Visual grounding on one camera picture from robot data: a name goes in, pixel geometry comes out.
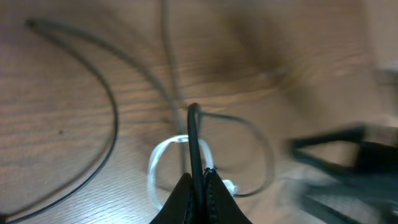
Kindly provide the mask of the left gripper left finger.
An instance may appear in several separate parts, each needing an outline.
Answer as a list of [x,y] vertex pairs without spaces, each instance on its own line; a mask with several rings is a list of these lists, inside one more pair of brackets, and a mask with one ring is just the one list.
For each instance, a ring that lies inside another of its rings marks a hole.
[[191,224],[195,218],[193,182],[184,173],[168,197],[166,203],[150,224]]

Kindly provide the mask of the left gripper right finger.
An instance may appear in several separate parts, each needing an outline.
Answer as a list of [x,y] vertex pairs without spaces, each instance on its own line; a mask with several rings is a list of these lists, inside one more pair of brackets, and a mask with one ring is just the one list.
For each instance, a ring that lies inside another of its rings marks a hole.
[[207,224],[251,224],[240,210],[216,169],[204,173],[205,212]]

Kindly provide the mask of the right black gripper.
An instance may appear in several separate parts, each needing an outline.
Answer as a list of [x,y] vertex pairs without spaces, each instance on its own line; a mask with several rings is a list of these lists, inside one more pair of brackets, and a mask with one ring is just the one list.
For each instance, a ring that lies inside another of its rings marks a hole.
[[[343,197],[342,205],[358,210],[348,200],[357,199],[379,213],[379,223],[397,223],[397,147],[364,141],[365,125],[354,126],[318,136],[291,139],[289,155],[298,162],[310,165],[337,183],[308,185],[299,196],[302,211],[325,223],[359,223],[358,220],[318,201],[321,197],[335,202]],[[344,141],[358,146],[359,152],[351,167],[343,167],[313,157],[301,151],[334,141]]]

